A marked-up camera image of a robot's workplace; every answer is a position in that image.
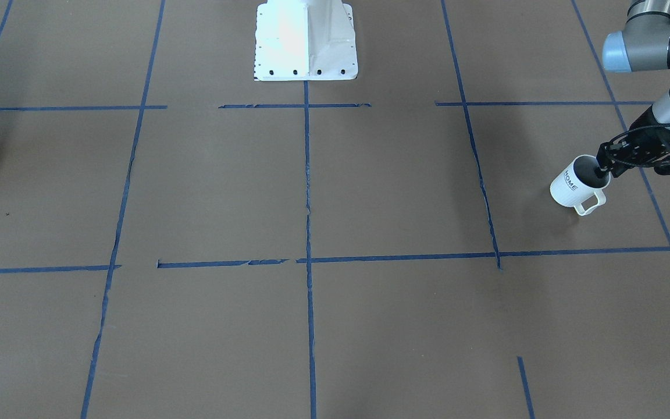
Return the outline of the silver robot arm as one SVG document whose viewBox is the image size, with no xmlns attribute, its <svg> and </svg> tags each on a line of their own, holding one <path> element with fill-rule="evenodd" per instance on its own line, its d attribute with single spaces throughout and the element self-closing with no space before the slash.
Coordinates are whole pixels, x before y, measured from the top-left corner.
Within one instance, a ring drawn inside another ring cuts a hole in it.
<svg viewBox="0 0 670 419">
<path fill-rule="evenodd" d="M 670 69 L 670 1 L 633 1 L 622 31 L 607 36 L 603 65 L 609 72 Z M 599 146 L 596 177 L 619 177 L 633 168 L 670 175 L 670 88 L 624 133 Z"/>
</svg>

